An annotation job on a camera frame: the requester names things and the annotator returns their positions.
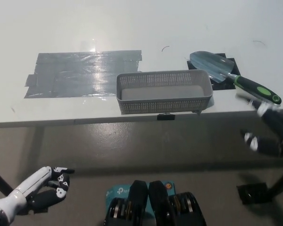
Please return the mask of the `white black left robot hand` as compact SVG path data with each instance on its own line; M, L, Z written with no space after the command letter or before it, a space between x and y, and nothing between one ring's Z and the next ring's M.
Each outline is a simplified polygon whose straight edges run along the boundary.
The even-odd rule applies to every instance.
M17 215L46 212L67 196L70 174L74 169L65 167L42 167L8 195L0 199L0 226L9 226Z

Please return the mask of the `dark right robot hand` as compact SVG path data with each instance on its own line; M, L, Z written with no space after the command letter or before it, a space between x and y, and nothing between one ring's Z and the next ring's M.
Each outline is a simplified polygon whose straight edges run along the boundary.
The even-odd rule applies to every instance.
M277 135L278 139L260 137L247 129L241 129L240 135L250 150L270 157L283 157L283 113L275 105L260 99L241 94L236 95L250 104L257 116Z

